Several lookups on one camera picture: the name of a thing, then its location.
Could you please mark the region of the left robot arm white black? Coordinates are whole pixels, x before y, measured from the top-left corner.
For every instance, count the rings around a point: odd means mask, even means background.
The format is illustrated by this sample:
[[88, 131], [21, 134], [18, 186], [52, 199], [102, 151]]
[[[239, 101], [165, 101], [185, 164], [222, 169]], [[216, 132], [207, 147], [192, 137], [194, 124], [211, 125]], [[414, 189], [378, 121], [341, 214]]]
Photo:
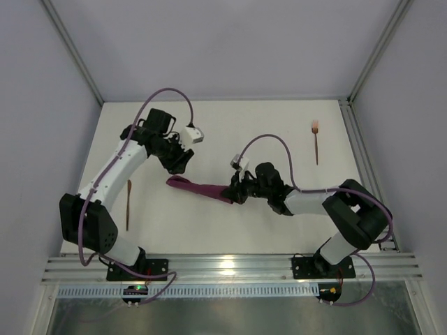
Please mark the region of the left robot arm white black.
[[171, 175], [182, 174], [193, 157], [193, 144], [202, 142], [203, 132], [188, 124], [173, 130], [176, 118], [152, 108], [144, 119], [137, 119], [120, 135], [118, 147], [102, 170], [75, 195], [59, 201], [61, 231], [65, 241], [112, 260], [133, 276], [146, 278], [145, 251], [125, 238], [110, 211], [133, 173], [151, 156], [158, 158]]

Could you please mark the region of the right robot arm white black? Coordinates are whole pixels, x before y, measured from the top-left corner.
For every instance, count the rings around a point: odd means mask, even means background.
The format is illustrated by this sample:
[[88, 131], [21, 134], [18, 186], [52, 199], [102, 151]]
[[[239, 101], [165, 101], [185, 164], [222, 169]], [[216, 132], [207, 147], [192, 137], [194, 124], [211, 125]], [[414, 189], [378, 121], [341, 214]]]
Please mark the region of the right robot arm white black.
[[244, 204], [248, 198], [263, 198], [276, 214], [328, 216], [337, 228], [309, 258], [309, 274], [316, 278], [334, 276], [340, 264], [353, 253], [367, 250], [393, 222], [391, 212], [356, 180], [347, 179], [331, 190], [301, 190], [285, 184], [271, 163], [261, 163], [255, 175], [236, 172], [221, 196]]

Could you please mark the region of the purple cloth napkin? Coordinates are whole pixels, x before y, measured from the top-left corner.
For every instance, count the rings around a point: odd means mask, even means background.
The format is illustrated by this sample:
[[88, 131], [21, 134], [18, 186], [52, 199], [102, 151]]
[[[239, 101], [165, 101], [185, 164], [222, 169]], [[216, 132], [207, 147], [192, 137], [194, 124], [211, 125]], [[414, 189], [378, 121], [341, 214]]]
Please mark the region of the purple cloth napkin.
[[179, 175], [174, 175], [166, 180], [166, 184], [172, 188], [188, 191], [196, 195], [202, 195], [228, 204], [233, 204], [231, 199], [223, 196], [223, 192], [228, 189], [227, 186], [213, 184], [197, 184]]

